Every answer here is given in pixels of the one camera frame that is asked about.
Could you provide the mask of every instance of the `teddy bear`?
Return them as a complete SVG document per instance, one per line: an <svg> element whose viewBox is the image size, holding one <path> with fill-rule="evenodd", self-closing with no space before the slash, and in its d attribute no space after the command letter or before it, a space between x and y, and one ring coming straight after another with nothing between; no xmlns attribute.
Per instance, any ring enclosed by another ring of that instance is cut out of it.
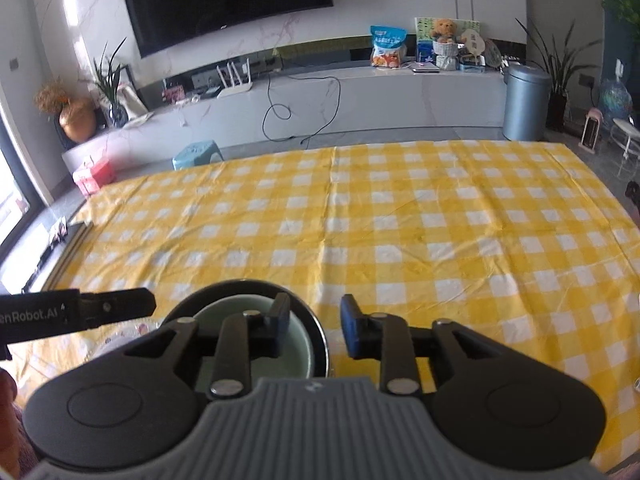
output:
<svg viewBox="0 0 640 480"><path fill-rule="evenodd" d="M438 40L438 43L455 43L457 29L458 27L453 20L448 20L447 18L435 20L431 37L434 40Z"/></svg>

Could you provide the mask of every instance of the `yellow checkered tablecloth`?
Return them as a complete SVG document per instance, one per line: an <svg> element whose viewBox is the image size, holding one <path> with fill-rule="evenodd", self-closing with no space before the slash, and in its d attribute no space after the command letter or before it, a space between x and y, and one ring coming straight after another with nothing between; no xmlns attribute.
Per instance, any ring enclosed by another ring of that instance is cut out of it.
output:
<svg viewBox="0 0 640 480"><path fill-rule="evenodd" d="M599 394L609 468L640 447L640 233L566 147L405 142L277 153L106 187L59 288L147 286L161 319L230 278L290 288L346 356L338 303L415 326L449 317L575 376ZM16 345L23 396L81 364L116 328ZM428 369L421 373L432 388Z"/></svg>

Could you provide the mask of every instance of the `bowl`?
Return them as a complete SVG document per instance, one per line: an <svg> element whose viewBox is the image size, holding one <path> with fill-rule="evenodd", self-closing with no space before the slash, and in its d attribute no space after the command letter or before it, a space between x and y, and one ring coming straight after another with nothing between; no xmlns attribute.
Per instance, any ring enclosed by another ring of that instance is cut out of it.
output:
<svg viewBox="0 0 640 480"><path fill-rule="evenodd" d="M166 317L164 324L179 317L194 317L200 326L219 330L225 317L259 310L266 312L280 292L290 297L289 330L282 354L276 359L259 358L251 362L252 382L261 377L327 377L329 354L326 337L311 309L291 291L259 280L229 280L209 285L181 301ZM204 392L212 369L213 357L204 357L195 389Z"/></svg>

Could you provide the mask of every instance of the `trash can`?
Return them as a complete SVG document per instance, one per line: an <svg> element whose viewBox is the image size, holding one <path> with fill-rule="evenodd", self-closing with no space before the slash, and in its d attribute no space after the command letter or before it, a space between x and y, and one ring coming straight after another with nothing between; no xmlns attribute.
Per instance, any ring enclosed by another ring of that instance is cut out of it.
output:
<svg viewBox="0 0 640 480"><path fill-rule="evenodd" d="M545 129L551 76L539 68L511 65L502 134L509 140L540 140Z"/></svg>

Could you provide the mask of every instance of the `wall socket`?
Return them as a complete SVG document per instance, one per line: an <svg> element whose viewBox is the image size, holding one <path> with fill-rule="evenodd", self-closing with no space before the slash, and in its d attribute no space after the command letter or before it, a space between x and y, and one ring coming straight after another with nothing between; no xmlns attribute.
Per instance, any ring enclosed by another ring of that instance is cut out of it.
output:
<svg viewBox="0 0 640 480"><path fill-rule="evenodd" d="M578 85L593 89L596 79L592 75L580 74Z"/></svg>

